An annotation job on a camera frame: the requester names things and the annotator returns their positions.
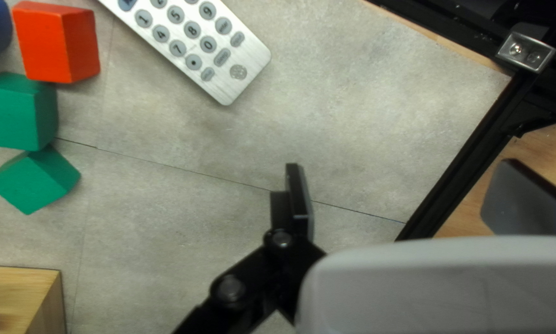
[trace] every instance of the remote button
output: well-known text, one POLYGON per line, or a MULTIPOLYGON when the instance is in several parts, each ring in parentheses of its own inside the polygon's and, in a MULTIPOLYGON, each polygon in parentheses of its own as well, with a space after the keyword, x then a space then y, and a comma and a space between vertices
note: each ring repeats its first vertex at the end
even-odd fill
POLYGON ((164 43, 169 40, 170 33, 169 29, 166 29, 164 26, 155 26, 154 29, 152 29, 152 35, 156 41, 164 43))
POLYGON ((163 8, 164 6, 166 6, 166 1, 167 0, 150 0, 150 3, 156 8, 163 8))
POLYGON ((203 72, 202 72, 202 80, 204 81, 209 81, 212 79, 212 77, 214 76, 214 69, 211 67, 206 68, 203 72))
POLYGON ((200 6, 200 15, 204 19, 213 19, 216 16, 216 7, 209 2, 204 2, 200 6))
POLYGON ((147 28, 152 25, 152 15, 148 11, 139 10, 135 13, 135 21, 142 28, 147 28))
POLYGON ((204 52, 214 52, 214 50, 216 50, 216 41, 212 37, 205 36, 204 38, 202 38, 200 46, 202 47, 202 50, 204 52))
POLYGON ((218 67, 224 65, 224 63, 227 60, 229 60, 229 57, 230 57, 230 50, 228 50, 228 49, 220 50, 218 55, 216 55, 216 58, 214 58, 214 65, 216 65, 218 67))
POLYGON ((247 77, 247 69, 243 65, 233 65, 230 68, 230 76, 233 79, 243 80, 247 77))
POLYGON ((133 8, 136 2, 138 2, 138 0, 119 0, 118 4, 122 11, 128 12, 133 8))
POLYGON ((233 24, 230 23, 229 19, 225 17, 221 17, 220 19, 218 19, 218 21, 216 21, 216 31, 219 34, 226 35, 230 33, 230 30, 232 28, 233 28, 233 24))
POLYGON ((189 55, 187 59, 185 59, 185 64, 187 64, 190 70, 199 70, 202 66, 202 60, 197 55, 189 55))
POLYGON ((174 24, 179 24, 183 22, 183 18, 185 17, 185 13, 183 10, 177 6, 170 6, 169 11, 167 12, 167 16, 169 21, 174 24))
POLYGON ((190 21, 185 24, 185 35, 189 38, 197 38, 200 35, 200 25, 190 21))
POLYGON ((230 39, 230 45, 236 48, 241 43, 243 43, 243 41, 244 41, 244 34, 242 32, 238 32, 233 36, 233 38, 230 39))
POLYGON ((181 57, 185 55, 185 52, 187 52, 187 47, 185 46, 185 43, 177 40, 170 42, 169 49, 170 49, 170 53, 177 57, 181 57))

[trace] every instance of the red wooden block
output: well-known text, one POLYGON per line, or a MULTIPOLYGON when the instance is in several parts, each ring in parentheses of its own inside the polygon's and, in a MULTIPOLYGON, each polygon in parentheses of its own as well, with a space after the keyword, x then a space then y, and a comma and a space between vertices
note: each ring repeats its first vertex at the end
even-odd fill
POLYGON ((100 72, 91 10, 21 1, 12 17, 29 79, 73 83, 100 72))

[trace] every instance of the metal bracket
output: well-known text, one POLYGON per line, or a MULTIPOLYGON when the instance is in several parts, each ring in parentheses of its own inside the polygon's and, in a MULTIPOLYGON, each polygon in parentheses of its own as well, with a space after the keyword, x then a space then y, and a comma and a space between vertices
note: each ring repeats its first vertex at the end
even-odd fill
POLYGON ((540 73, 555 53, 556 49, 546 43, 524 34, 511 32, 499 48, 497 58, 531 72, 540 73))

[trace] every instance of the black metal frame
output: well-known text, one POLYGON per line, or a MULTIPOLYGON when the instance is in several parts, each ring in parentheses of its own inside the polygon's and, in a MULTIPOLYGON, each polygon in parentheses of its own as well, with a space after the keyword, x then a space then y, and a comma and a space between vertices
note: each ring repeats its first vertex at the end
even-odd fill
POLYGON ((304 274, 325 253, 313 239, 313 209, 303 168, 286 165, 286 191, 272 191, 264 244, 226 270, 209 297, 174 334, 248 334, 275 310, 294 324, 304 274))
POLYGON ((556 48, 556 1, 508 0, 511 4, 502 6, 492 20, 450 0, 368 1, 516 70, 397 240, 430 238, 513 136, 556 124, 556 55, 540 74, 516 69, 495 57, 516 21, 548 24, 541 41, 556 48))

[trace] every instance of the gray plastic part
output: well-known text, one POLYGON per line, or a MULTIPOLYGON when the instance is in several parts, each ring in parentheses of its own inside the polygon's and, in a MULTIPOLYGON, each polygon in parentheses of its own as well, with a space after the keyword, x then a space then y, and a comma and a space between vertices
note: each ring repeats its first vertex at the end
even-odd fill
POLYGON ((517 160, 501 161, 481 217, 495 234, 556 234, 556 187, 517 160))

